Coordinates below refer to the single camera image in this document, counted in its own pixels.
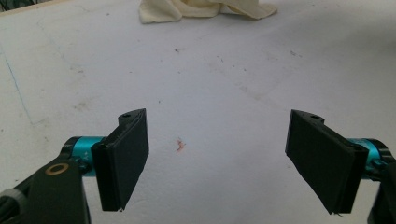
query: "table surface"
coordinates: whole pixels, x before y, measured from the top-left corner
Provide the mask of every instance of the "table surface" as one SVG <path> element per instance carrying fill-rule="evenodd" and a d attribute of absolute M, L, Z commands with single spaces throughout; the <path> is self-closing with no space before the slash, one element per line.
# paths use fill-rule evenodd
<path fill-rule="evenodd" d="M 396 2 L 271 3 L 278 13 L 261 21 L 142 25 L 126 0 L 0 14 L 0 189 L 69 137 L 107 135 L 144 107 L 145 170 L 122 213 L 102 212 L 84 178 L 92 223 L 366 223 L 377 183 L 361 181 L 352 214 L 330 216 L 285 145 L 299 109 L 396 147 Z"/>

